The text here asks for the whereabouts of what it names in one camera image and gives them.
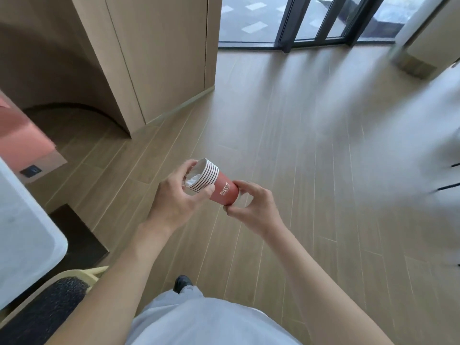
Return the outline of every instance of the person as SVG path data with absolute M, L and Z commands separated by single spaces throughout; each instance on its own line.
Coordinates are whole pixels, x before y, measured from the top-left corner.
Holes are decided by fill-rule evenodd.
M 298 344 L 261 311 L 204 298 L 184 276 L 133 320 L 151 267 L 168 238 L 215 189 L 209 185 L 194 196 L 184 192 L 183 179 L 196 163 L 186 161 L 160 183 L 150 213 L 128 247 L 48 345 Z M 250 182 L 235 184 L 253 199 L 246 208 L 224 210 L 260 235 L 278 257 L 313 343 L 392 344 L 286 228 L 271 192 Z

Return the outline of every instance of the forearm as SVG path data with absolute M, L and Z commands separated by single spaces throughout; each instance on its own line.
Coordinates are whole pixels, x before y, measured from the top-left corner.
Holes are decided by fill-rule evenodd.
M 166 244 L 165 230 L 141 225 L 134 238 L 47 345 L 122 345 L 152 265 Z
M 315 344 L 392 344 L 285 226 L 271 230 L 265 240 L 284 267 Z

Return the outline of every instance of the left hand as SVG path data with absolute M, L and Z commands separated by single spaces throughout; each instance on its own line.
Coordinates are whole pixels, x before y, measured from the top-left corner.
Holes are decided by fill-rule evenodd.
M 187 223 L 203 202 L 210 198 L 216 188 L 214 184 L 206 186 L 194 196 L 186 194 L 182 187 L 185 175 L 197 162 L 188 160 L 182 163 L 168 178 L 160 182 L 145 222 L 147 226 L 161 226 L 172 234 Z

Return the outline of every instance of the red paper cup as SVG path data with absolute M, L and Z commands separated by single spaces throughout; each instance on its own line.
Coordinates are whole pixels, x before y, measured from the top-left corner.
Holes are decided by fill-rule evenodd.
M 214 163 L 201 159 L 185 177 L 185 187 L 198 193 L 211 184 L 216 186 L 210 198 L 212 201 L 227 206 L 238 198 L 238 187 Z

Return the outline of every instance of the shoe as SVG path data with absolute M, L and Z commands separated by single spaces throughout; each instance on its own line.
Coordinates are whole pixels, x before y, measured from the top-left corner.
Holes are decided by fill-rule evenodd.
M 184 288 L 185 286 L 192 286 L 192 285 L 193 283 L 190 280 L 190 278 L 188 278 L 186 275 L 180 275 L 178 278 L 176 278 L 176 281 L 174 283 L 174 288 L 172 290 L 175 291 L 177 294 L 179 294 L 182 288 Z

